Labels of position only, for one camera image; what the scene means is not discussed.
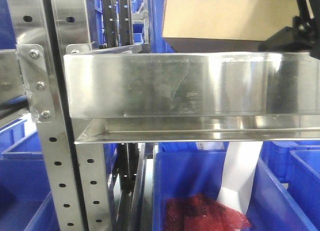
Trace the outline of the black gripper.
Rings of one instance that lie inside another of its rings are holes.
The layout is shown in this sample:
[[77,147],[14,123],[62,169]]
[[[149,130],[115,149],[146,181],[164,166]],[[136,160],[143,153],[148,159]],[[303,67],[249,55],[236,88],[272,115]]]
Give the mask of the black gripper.
[[309,55],[320,57],[320,0],[296,0],[299,15],[292,18],[292,26],[262,41],[260,52],[309,51]]

